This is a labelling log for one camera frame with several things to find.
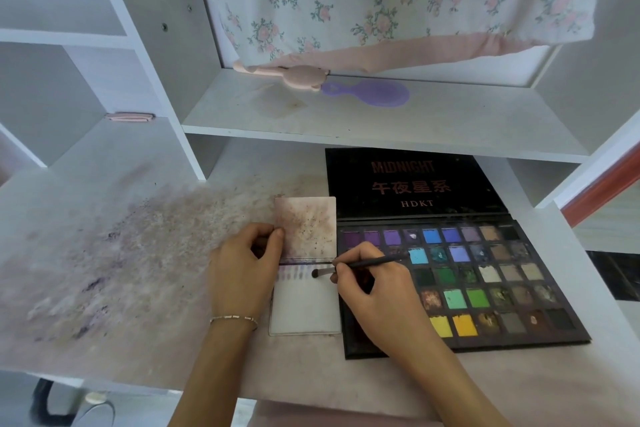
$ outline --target makeup brush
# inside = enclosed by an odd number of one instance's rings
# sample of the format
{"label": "makeup brush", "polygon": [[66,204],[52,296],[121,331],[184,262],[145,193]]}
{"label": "makeup brush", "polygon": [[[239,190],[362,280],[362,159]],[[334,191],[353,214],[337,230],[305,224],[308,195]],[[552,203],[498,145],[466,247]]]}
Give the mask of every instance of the makeup brush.
{"label": "makeup brush", "polygon": [[[366,259],[359,262],[353,262],[352,264],[347,264],[351,270],[362,269],[364,267],[372,267],[374,265],[382,265],[388,264],[389,262],[397,262],[399,260],[404,260],[409,258],[409,253],[396,253],[394,255],[385,255],[384,257],[378,257],[377,259]],[[335,272],[335,267],[328,269],[314,269],[311,272],[311,277],[318,278],[321,275],[327,275],[329,273]]]}

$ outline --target person's left hand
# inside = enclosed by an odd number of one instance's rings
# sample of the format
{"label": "person's left hand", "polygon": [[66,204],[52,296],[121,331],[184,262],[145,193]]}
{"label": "person's left hand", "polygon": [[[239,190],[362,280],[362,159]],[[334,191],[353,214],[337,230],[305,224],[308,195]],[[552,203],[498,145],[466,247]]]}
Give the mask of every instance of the person's left hand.
{"label": "person's left hand", "polygon": [[283,242],[283,229],[250,223],[211,251],[207,282],[214,317],[260,317],[278,274]]}

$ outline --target yellow eyeshadow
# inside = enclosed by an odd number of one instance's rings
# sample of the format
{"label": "yellow eyeshadow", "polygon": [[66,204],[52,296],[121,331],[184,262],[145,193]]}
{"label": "yellow eyeshadow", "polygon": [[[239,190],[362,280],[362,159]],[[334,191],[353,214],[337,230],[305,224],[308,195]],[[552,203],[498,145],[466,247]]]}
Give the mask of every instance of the yellow eyeshadow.
{"label": "yellow eyeshadow", "polygon": [[449,319],[447,319],[446,316],[432,316],[429,319],[431,319],[431,324],[436,330],[436,333],[438,333],[438,336],[441,338],[453,337],[451,326],[449,326]]}
{"label": "yellow eyeshadow", "polygon": [[453,316],[453,323],[458,330],[458,336],[477,336],[478,331],[474,325],[473,319],[468,314],[463,316]]}

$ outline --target hand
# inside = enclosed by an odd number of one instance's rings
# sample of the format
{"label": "hand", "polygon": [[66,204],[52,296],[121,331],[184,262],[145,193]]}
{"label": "hand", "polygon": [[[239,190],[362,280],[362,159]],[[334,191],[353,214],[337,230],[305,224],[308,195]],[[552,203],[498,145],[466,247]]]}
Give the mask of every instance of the hand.
{"label": "hand", "polygon": [[207,282],[213,316],[260,317],[278,274],[283,241],[283,229],[250,223],[211,251]]}
{"label": "hand", "polygon": [[404,265],[390,262],[370,267],[375,278],[370,294],[358,285],[346,265],[384,254],[369,242],[360,243],[334,260],[336,274],[332,282],[347,303],[364,333],[382,351],[409,368],[425,354],[429,342],[442,342],[422,307],[411,273]]}

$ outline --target eyeshadow palette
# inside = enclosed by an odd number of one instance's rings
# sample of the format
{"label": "eyeshadow palette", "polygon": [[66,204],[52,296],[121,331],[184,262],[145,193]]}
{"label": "eyeshadow palette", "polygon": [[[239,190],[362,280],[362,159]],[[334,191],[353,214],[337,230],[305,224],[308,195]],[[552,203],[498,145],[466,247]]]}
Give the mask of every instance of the eyeshadow palette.
{"label": "eyeshadow palette", "polygon": [[[464,220],[358,221],[338,227],[338,252],[369,241],[402,263],[431,324],[454,351],[589,342],[562,291],[509,216]],[[371,292],[374,279],[358,271]],[[347,359],[384,354],[340,300]]]}
{"label": "eyeshadow palette", "polygon": [[[564,294],[472,156],[326,149],[338,253],[362,241],[402,263],[455,351],[589,342]],[[368,270],[356,272],[370,293]],[[384,354],[340,299],[347,359]]]}

